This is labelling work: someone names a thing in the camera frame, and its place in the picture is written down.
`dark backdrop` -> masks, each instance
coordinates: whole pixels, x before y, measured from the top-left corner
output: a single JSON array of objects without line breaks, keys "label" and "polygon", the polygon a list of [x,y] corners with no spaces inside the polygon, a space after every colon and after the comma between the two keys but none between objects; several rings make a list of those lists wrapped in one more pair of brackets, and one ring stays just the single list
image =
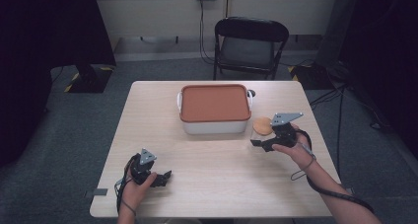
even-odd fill
[{"label": "dark backdrop", "polygon": [[357,0],[340,58],[418,158],[418,1]]},{"label": "dark backdrop", "polygon": [[0,165],[31,138],[50,70],[79,62],[115,65],[96,0],[0,0]]}]

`wall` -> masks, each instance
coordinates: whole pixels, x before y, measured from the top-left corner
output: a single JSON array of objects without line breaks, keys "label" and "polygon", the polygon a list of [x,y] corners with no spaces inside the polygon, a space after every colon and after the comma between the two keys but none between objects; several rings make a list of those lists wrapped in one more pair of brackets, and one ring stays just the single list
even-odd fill
[{"label": "wall", "polygon": [[[271,19],[288,27],[291,35],[323,35],[334,0],[206,0],[203,1],[206,37],[228,16]],[[201,6],[198,0],[98,0],[114,46],[120,37],[198,37]]]}]

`light wooden tabletop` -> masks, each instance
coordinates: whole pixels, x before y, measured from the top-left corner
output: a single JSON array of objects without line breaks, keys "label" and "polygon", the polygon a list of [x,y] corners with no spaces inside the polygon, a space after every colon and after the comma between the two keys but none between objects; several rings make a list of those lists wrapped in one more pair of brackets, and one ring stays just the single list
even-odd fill
[{"label": "light wooden tabletop", "polygon": [[[238,134],[189,135],[182,128],[176,95],[185,85],[242,84],[255,91],[252,116]],[[314,114],[300,83],[293,81],[141,81],[133,83],[115,132],[91,214],[116,217],[114,184],[128,160],[146,148],[157,156],[152,171],[173,171],[166,187],[152,187],[137,210],[141,217],[260,218],[330,216],[306,178],[291,181],[298,166],[286,155],[264,152],[249,141],[251,124],[277,112],[302,112],[293,122],[313,142],[319,163],[338,182]]]}]

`chair backrest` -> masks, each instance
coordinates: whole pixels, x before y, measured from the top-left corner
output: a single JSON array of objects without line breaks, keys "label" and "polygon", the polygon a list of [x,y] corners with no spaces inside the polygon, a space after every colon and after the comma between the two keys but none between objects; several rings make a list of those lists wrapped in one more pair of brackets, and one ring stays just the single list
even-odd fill
[{"label": "chair backrest", "polygon": [[289,31],[282,24],[271,20],[230,17],[216,24],[215,35],[286,43]]}]

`handle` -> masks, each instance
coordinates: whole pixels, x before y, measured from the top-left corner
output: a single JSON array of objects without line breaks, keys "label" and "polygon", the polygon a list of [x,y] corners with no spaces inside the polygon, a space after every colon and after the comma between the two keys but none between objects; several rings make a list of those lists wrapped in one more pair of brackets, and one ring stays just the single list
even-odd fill
[{"label": "handle", "polygon": [[251,107],[252,107],[252,93],[250,91],[246,91],[246,94],[249,95],[248,107],[251,109]]},{"label": "handle", "polygon": [[182,92],[179,92],[177,94],[177,107],[180,112],[181,112],[181,100],[182,100]]}]

